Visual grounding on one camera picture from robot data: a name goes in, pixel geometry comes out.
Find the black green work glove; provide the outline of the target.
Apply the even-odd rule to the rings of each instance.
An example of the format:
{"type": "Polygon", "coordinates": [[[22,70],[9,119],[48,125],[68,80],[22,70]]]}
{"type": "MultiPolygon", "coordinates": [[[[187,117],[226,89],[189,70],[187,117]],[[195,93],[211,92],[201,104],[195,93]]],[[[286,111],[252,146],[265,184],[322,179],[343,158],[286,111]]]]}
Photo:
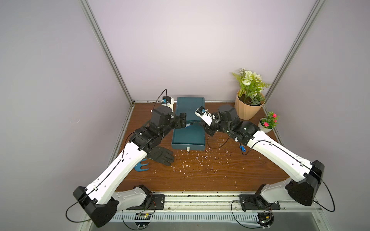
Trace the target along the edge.
{"type": "Polygon", "coordinates": [[[166,166],[170,166],[174,162],[173,152],[160,146],[153,148],[147,157],[166,166]]]}

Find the teal garden hand rake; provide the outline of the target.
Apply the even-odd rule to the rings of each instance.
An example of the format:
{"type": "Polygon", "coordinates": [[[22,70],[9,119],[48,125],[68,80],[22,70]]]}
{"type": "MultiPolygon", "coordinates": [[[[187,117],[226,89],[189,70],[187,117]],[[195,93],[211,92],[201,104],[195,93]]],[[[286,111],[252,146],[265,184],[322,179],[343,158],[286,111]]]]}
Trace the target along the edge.
{"type": "Polygon", "coordinates": [[[134,167],[134,170],[137,172],[143,172],[143,171],[148,171],[148,162],[147,158],[142,159],[136,166],[134,167]]]}

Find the left electronics board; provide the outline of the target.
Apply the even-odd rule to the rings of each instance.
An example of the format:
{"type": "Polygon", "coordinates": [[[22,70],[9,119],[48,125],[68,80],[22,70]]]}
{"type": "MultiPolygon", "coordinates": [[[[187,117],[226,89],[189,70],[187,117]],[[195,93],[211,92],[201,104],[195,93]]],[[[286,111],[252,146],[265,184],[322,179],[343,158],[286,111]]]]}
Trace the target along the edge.
{"type": "Polygon", "coordinates": [[[138,230],[146,229],[151,222],[151,213],[136,213],[134,223],[138,230]]]}

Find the large white-flower potted plant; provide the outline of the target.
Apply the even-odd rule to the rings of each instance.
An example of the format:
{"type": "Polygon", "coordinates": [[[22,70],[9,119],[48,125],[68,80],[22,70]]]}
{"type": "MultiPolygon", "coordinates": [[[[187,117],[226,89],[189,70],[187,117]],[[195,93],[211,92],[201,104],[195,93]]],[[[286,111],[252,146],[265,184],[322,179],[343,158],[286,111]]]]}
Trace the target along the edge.
{"type": "Polygon", "coordinates": [[[237,114],[242,120],[250,120],[265,104],[263,90],[271,84],[264,82],[260,74],[244,68],[232,75],[240,86],[235,101],[237,114]]]}

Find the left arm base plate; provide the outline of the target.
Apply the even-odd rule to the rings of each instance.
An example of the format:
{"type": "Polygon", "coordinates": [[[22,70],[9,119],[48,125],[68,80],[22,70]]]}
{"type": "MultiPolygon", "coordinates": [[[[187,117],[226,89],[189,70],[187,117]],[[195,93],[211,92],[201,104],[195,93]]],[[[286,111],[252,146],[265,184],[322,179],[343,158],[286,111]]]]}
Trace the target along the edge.
{"type": "Polygon", "coordinates": [[[164,203],[164,194],[153,194],[147,196],[141,205],[127,208],[127,210],[164,210],[164,203]]]}

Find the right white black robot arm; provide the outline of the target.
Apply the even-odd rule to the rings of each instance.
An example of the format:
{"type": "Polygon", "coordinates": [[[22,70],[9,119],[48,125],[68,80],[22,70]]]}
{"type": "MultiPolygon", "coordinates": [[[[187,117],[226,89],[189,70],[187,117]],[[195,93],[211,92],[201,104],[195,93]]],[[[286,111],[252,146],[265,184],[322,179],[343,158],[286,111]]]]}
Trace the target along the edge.
{"type": "Polygon", "coordinates": [[[311,162],[289,151],[257,125],[241,120],[236,109],[230,105],[219,107],[216,113],[209,113],[201,106],[195,115],[201,118],[201,125],[209,136],[216,132],[225,133],[240,145],[259,152],[288,174],[288,179],[284,181],[262,184],[254,195],[248,196],[249,203],[259,209],[291,199],[304,206],[313,204],[323,183],[321,177],[325,166],[321,162],[311,162]]]}

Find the electronics board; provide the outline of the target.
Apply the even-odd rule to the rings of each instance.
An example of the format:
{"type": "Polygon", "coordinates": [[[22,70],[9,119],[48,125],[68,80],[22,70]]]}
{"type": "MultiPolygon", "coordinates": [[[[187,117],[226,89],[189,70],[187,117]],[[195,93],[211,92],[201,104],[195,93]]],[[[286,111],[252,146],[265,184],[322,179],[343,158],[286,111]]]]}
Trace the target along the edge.
{"type": "Polygon", "coordinates": [[[257,213],[258,221],[257,223],[264,228],[271,228],[271,225],[274,222],[274,215],[271,211],[264,211],[257,213]]]}
{"type": "Polygon", "coordinates": [[[151,213],[136,213],[134,223],[138,230],[146,229],[151,222],[151,213]]]}

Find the teal three-drawer cabinet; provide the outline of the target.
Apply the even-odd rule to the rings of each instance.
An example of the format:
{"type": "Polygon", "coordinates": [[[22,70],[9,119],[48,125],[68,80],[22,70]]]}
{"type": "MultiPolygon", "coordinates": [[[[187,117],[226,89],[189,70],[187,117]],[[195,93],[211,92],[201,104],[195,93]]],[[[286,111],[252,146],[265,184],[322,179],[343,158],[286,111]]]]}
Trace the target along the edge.
{"type": "Polygon", "coordinates": [[[178,97],[176,101],[175,114],[185,113],[187,123],[201,122],[195,112],[199,107],[205,107],[204,97],[178,97]]]}

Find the small pink-flower potted plant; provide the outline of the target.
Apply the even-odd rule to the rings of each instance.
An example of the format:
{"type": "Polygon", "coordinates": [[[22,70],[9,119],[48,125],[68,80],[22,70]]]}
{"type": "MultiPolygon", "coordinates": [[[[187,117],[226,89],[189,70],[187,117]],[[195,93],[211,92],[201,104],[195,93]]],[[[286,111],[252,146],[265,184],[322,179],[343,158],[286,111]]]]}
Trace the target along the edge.
{"type": "Polygon", "coordinates": [[[269,133],[278,124],[279,115],[274,112],[269,112],[266,117],[260,119],[258,127],[264,133],[269,133]]]}

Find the teal top drawer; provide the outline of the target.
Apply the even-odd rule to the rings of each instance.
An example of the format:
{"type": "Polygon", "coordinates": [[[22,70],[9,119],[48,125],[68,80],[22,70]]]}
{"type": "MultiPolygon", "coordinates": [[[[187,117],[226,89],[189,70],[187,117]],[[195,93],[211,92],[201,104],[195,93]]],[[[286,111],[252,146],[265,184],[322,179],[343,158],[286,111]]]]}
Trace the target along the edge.
{"type": "Polygon", "coordinates": [[[173,130],[171,147],[174,150],[204,151],[206,147],[205,131],[199,124],[173,130]]]}

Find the right electronics board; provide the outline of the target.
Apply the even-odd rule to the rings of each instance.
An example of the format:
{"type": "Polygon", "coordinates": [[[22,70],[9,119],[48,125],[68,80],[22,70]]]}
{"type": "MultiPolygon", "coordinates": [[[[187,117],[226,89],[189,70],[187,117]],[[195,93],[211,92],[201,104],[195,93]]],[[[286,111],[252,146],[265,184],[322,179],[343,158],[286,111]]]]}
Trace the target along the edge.
{"type": "Polygon", "coordinates": [[[258,221],[257,223],[264,228],[271,228],[271,225],[274,222],[274,215],[271,211],[264,211],[257,213],[258,221]]]}

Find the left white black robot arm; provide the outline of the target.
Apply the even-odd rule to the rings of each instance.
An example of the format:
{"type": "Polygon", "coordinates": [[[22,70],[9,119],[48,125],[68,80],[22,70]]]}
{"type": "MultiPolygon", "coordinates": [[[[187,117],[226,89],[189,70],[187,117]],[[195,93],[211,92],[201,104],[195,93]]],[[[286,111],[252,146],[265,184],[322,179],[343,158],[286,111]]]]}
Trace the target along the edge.
{"type": "Polygon", "coordinates": [[[132,169],[148,158],[165,166],[174,162],[173,152],[160,146],[172,130],[186,127],[185,113],[176,115],[168,106],[153,109],[152,116],[136,129],[122,152],[92,183],[79,186],[73,195],[90,220],[100,228],[107,224],[119,210],[131,207],[148,208],[152,191],[143,185],[115,194],[116,189],[132,169]]]}

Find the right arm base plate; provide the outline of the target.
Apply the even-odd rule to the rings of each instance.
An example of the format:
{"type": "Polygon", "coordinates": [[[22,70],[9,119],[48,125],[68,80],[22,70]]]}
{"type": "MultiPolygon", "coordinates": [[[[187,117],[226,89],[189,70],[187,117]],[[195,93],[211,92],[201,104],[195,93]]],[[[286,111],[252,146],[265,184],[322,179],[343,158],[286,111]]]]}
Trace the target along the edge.
{"type": "Polygon", "coordinates": [[[244,212],[247,210],[281,210],[280,204],[268,203],[263,198],[252,194],[239,195],[241,208],[244,212]]]}

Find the aluminium front rail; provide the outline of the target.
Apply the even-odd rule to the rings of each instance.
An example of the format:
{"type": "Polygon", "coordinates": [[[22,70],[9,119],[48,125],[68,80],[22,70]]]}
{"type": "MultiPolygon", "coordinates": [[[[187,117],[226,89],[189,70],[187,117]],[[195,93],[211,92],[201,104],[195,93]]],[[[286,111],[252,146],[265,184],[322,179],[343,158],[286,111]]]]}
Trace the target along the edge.
{"type": "MultiPolygon", "coordinates": [[[[152,197],[164,195],[164,199],[156,199],[156,208],[160,212],[242,212],[239,203],[241,195],[254,192],[154,192],[152,197]]],[[[289,199],[279,201],[270,206],[277,212],[322,212],[317,205],[303,206],[289,199]]]]}

